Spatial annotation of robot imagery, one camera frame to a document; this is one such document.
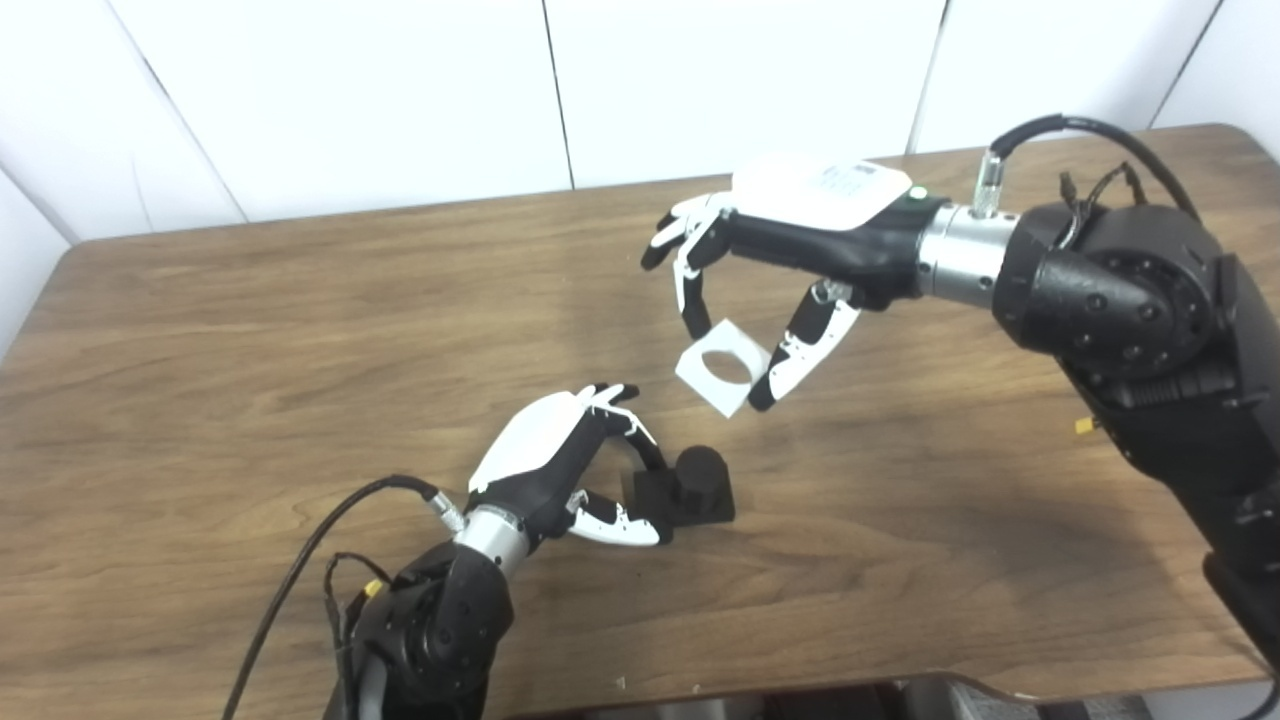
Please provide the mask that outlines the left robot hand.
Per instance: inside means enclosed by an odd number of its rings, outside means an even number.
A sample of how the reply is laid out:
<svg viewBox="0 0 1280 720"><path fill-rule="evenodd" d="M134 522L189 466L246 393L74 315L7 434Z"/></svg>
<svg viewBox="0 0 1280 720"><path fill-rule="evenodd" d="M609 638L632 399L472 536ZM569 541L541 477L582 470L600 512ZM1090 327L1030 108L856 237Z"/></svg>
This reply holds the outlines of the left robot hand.
<svg viewBox="0 0 1280 720"><path fill-rule="evenodd" d="M468 479L468 510L509 516L529 553L566 534L630 547L671 543L673 532L662 523L636 518L621 502L580 486L611 438L623 439L643 469L667 469L654 436L622 405L637 395L632 384L594 383L522 407Z"/></svg>

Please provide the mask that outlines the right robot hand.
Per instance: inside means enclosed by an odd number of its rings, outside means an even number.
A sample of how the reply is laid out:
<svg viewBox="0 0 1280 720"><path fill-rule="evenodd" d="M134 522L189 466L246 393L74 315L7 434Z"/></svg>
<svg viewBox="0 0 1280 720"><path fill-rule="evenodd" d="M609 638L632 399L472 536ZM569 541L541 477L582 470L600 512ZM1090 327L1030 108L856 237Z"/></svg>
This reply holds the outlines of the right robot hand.
<svg viewBox="0 0 1280 720"><path fill-rule="evenodd" d="M678 314L691 346L676 374L723 416L764 413L823 363L865 310L916 299L920 237L948 199L893 168L771 154L741 167L726 191L675 204L641 266L671 260ZM730 255L809 273L772 350L730 320L713 323L707 270Z"/></svg>

